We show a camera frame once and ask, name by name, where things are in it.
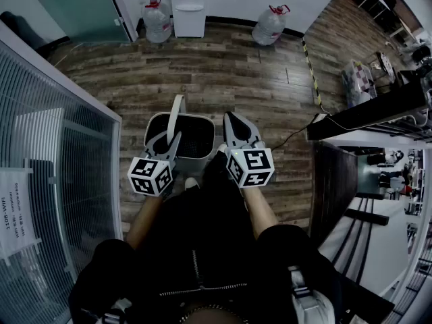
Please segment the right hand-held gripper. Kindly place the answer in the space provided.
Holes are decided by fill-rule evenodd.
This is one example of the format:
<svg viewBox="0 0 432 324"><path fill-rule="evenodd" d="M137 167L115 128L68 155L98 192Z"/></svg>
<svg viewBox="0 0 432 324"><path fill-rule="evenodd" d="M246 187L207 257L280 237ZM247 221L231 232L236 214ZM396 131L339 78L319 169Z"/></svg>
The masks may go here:
<svg viewBox="0 0 432 324"><path fill-rule="evenodd" d="M226 152L226 169L237 186L265 186L274 173L274 164L271 149L259 141L258 128L242 115L227 111L223 116L223 135L227 146L247 144L241 148L227 148Z"/></svg>

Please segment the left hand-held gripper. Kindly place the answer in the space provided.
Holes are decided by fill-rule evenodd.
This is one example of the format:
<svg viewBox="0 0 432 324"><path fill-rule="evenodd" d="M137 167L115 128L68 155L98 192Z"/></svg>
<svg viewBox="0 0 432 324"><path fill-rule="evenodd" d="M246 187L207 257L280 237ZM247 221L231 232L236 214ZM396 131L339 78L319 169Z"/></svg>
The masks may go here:
<svg viewBox="0 0 432 324"><path fill-rule="evenodd" d="M135 193L162 195L173 183L173 169L181 137L182 132L179 131L168 150L167 131L161 132L146 143L139 157L133 158L128 179Z"/></svg>

